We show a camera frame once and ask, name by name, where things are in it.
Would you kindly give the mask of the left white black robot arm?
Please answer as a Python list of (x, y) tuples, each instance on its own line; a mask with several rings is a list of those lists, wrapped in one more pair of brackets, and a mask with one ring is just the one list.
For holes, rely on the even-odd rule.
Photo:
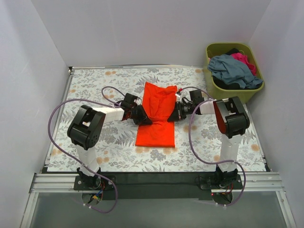
[(101, 178), (97, 162), (95, 145), (105, 123), (132, 119), (138, 126), (151, 125), (144, 107), (138, 103), (139, 97), (127, 93), (122, 101), (114, 103), (113, 107), (91, 108), (82, 105), (70, 124), (67, 136), (76, 146), (81, 167), (77, 168), (80, 181), (91, 190), (100, 187)]

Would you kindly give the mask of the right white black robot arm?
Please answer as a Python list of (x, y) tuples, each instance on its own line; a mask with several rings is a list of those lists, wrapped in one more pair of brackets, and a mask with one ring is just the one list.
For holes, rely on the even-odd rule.
[(175, 93), (176, 102), (167, 121), (181, 121), (190, 115), (191, 124), (195, 115), (214, 114), (221, 133), (220, 160), (216, 162), (202, 160), (194, 151), (191, 133), (188, 133), (190, 148), (199, 161), (216, 166), (214, 178), (211, 181), (214, 185), (221, 189), (233, 186), (233, 182), (237, 181), (237, 167), (241, 167), (237, 161), (241, 136), (250, 126), (247, 112), (237, 96), (225, 99), (213, 99), (209, 96), (208, 99), (205, 99), (201, 89), (194, 89), (190, 91), (189, 100), (183, 91), (183, 89), (179, 89)]

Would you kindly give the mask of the orange t-shirt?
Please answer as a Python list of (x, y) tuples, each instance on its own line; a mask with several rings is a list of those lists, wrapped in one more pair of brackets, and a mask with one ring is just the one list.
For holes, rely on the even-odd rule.
[(167, 120), (175, 107), (176, 92), (174, 85), (162, 88), (145, 83), (142, 105), (152, 124), (138, 127), (136, 146), (175, 147), (174, 122)]

